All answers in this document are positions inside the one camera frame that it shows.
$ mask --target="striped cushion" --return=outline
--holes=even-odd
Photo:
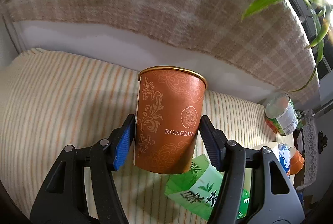
[[[79,55],[31,49],[0,72],[0,179],[29,216],[38,190],[67,144],[91,146],[135,113],[137,72]],[[206,91],[203,114],[245,147],[276,140],[264,107]],[[279,142],[293,145],[290,137]],[[194,156],[206,154],[200,135]],[[90,214],[97,217],[89,169]],[[130,223],[204,223],[164,196],[167,175],[133,165],[133,150],[114,181]]]

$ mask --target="flower logo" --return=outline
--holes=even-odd
[[[181,112],[181,123],[185,128],[193,128],[197,119],[198,113],[193,106],[189,106]]]

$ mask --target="gold rim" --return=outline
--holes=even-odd
[[[142,70],[139,74],[138,74],[138,80],[140,81],[140,77],[141,75],[143,75],[144,73],[148,72],[148,71],[156,71],[156,70],[175,70],[175,71],[182,71],[184,73],[193,75],[199,79],[201,79],[204,84],[205,84],[205,90],[208,88],[208,83],[207,80],[199,73],[196,73],[195,71],[191,71],[189,69],[185,69],[185,68],[181,68],[181,67],[176,67],[176,66],[154,66],[154,67],[149,67],[147,69]]]

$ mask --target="floral pattern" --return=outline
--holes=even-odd
[[[140,157],[142,153],[145,153],[147,151],[149,145],[155,144],[155,141],[150,140],[150,135],[148,135],[148,137],[145,137],[143,134],[140,134],[138,144],[139,144],[138,156]]]
[[[164,108],[162,105],[163,93],[155,91],[153,82],[149,82],[147,78],[144,78],[142,97],[144,100],[150,100],[152,103],[145,106],[144,111],[140,118],[137,118],[137,125],[141,131],[138,138],[138,156],[145,153],[149,145],[154,145],[155,141],[150,138],[150,135],[145,136],[144,130],[147,129],[149,132],[156,133],[160,121],[163,121],[163,117],[159,114],[159,111]]]
[[[189,106],[181,112],[181,123],[185,128],[193,128],[197,119],[198,113],[193,106]]]
[[[170,168],[176,159],[173,155],[183,149],[189,142],[179,142],[177,145],[173,143],[165,144],[159,151],[151,152],[152,167],[156,168],[157,171],[165,171],[166,168]]]
[[[158,82],[166,83],[167,87],[173,92],[185,97],[195,104],[201,104],[204,100],[204,83],[197,78],[191,78],[189,74],[175,70],[153,71],[158,77]]]

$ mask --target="green box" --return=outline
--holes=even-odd
[[[204,154],[192,160],[191,169],[183,174],[171,175],[166,183],[165,195],[192,213],[208,220],[222,183],[219,173]],[[246,216],[249,192],[243,189],[237,219]]]

